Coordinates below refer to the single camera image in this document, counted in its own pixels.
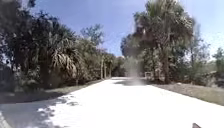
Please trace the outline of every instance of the green foliage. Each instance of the green foliage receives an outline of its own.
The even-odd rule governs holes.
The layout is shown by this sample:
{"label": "green foliage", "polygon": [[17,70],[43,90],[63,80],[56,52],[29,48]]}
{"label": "green foliage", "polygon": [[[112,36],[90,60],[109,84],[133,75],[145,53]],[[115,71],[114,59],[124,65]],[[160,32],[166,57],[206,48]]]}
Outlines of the green foliage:
{"label": "green foliage", "polygon": [[222,48],[218,48],[214,57],[216,59],[217,72],[224,73],[224,50]]}
{"label": "green foliage", "polygon": [[0,0],[0,59],[2,63],[5,56],[13,74],[20,74],[17,80],[24,90],[100,79],[102,58],[104,74],[111,76],[116,57],[99,48],[103,43],[100,25],[77,35],[47,13],[32,15],[29,9],[35,6],[35,0],[29,0],[23,8],[21,4]]}

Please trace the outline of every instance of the asphalt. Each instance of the asphalt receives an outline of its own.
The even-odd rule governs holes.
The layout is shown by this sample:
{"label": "asphalt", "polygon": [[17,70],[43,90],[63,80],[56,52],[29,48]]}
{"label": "asphalt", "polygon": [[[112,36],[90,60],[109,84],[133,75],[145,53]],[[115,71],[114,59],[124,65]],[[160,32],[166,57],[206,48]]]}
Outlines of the asphalt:
{"label": "asphalt", "polygon": [[53,100],[1,104],[4,128],[224,128],[224,107],[110,79]]}

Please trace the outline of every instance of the tree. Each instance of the tree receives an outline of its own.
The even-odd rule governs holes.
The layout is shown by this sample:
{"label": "tree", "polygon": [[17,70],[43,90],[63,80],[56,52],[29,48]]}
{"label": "tree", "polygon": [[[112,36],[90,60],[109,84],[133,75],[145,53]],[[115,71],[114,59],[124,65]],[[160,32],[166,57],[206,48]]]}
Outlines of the tree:
{"label": "tree", "polygon": [[190,40],[193,35],[193,20],[183,7],[174,0],[156,0],[146,4],[146,11],[135,14],[136,35],[148,42],[156,42],[165,74],[165,83],[170,82],[169,54],[172,44]]}
{"label": "tree", "polygon": [[209,45],[204,43],[200,36],[200,25],[195,23],[194,36],[189,45],[190,55],[190,81],[196,81],[196,79],[207,73],[205,66],[209,57],[208,52]]}
{"label": "tree", "polygon": [[224,72],[224,50],[222,48],[218,48],[217,53],[214,55],[216,59],[216,67],[218,74]]}

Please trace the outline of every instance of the tree trunk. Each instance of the tree trunk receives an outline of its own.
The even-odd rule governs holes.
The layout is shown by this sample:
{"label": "tree trunk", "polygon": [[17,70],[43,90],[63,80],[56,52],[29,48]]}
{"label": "tree trunk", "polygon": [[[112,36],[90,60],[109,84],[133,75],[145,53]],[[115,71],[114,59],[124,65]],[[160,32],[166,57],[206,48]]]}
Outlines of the tree trunk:
{"label": "tree trunk", "polygon": [[112,68],[111,68],[111,65],[110,65],[110,68],[109,68],[109,77],[111,77],[111,70],[112,70]]}
{"label": "tree trunk", "polygon": [[101,79],[103,79],[103,58],[101,59],[100,74],[101,74]]}
{"label": "tree trunk", "polygon": [[163,72],[165,76],[165,84],[170,83],[170,75],[169,75],[169,59],[168,59],[168,49],[163,49]]}
{"label": "tree trunk", "polygon": [[104,63],[104,78],[107,78],[107,67],[106,64]]}
{"label": "tree trunk", "polygon": [[154,56],[154,49],[151,48],[151,59],[152,59],[152,70],[153,70],[153,79],[155,81],[159,80],[158,75],[156,75],[156,63],[155,63],[155,56]]}

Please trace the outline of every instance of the white road surface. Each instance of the white road surface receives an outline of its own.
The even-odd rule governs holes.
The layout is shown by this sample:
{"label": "white road surface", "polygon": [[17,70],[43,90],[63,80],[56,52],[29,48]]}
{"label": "white road surface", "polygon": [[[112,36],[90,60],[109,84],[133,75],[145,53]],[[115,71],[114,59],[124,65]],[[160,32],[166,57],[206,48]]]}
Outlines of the white road surface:
{"label": "white road surface", "polygon": [[224,128],[222,106],[122,81],[105,80],[53,100],[0,105],[1,123],[11,128],[192,128],[193,123]]}

